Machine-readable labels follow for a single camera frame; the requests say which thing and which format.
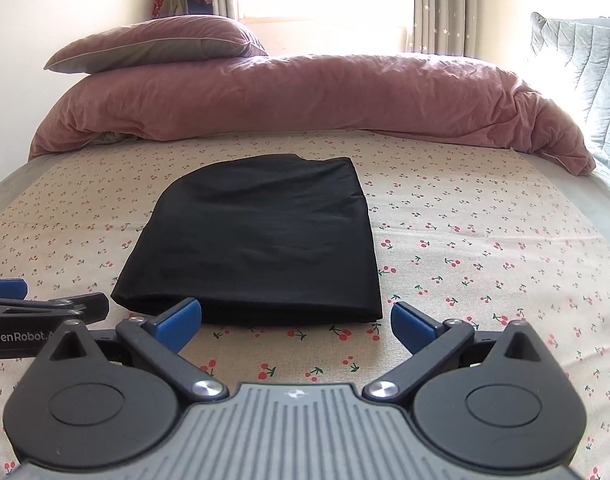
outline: bed sheet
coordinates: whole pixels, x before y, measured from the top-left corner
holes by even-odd
[[[538,156],[522,157],[575,204],[610,244],[610,169],[607,166],[597,160],[591,174],[578,178]]]
[[[264,153],[352,158],[370,208],[385,317],[324,327],[205,326],[183,350],[186,359],[234,389],[238,381],[352,381],[360,388],[409,356],[389,329],[398,299],[480,330],[525,318],[588,409],[574,468],[610,480],[610,245],[515,152],[366,132],[87,148],[60,160],[0,215],[0,277],[25,277],[28,297],[39,300],[109,294],[174,179]],[[112,305],[99,327],[126,315]],[[29,361],[0,362],[0,414]],[[0,476],[15,465],[0,420]]]

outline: logo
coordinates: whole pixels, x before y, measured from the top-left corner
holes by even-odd
[[[306,396],[307,394],[303,390],[290,390],[285,395],[290,396],[292,399],[300,399],[301,397]]]
[[[47,341],[51,335],[52,332],[50,332],[48,335],[45,335],[44,332],[13,332],[11,334],[0,333],[0,343],[11,343],[18,341]]]

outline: pink pillow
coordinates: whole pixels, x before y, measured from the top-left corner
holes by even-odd
[[[155,63],[267,55],[242,23],[191,14],[112,28],[76,40],[54,54],[44,70],[93,74]]]

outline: triangular cutout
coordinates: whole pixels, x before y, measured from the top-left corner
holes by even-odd
[[[76,359],[85,357],[87,352],[80,343],[79,336],[76,332],[68,332],[63,336],[61,342],[52,353],[50,361],[63,361],[66,359]]]
[[[532,361],[534,363],[540,362],[540,356],[531,344],[530,338],[521,332],[515,333],[514,337],[512,337],[505,352],[505,357],[509,357],[509,359]]]

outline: gray ribbed plate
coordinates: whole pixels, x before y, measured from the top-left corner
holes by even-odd
[[[13,478],[74,480],[79,476],[25,464]],[[349,384],[243,384],[231,399],[190,408],[176,433],[141,459],[111,471],[85,474],[85,480],[491,478],[436,456],[414,436],[403,412],[360,400]],[[531,478],[578,477],[560,467]]]

